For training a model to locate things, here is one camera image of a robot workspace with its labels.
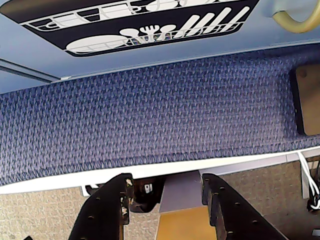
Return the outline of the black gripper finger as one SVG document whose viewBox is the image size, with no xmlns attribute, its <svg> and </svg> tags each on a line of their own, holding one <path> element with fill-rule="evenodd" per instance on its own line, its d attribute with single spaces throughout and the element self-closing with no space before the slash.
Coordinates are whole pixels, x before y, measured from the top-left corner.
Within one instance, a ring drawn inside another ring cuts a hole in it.
<svg viewBox="0 0 320 240">
<path fill-rule="evenodd" d="M 286 240 L 240 193 L 212 173 L 202 175 L 202 204 L 218 240 Z"/>
<path fill-rule="evenodd" d="M 75 220 L 70 240 L 123 240 L 124 226 L 130 222 L 134 181 L 121 173 L 100 186 L 84 202 Z"/>
</svg>

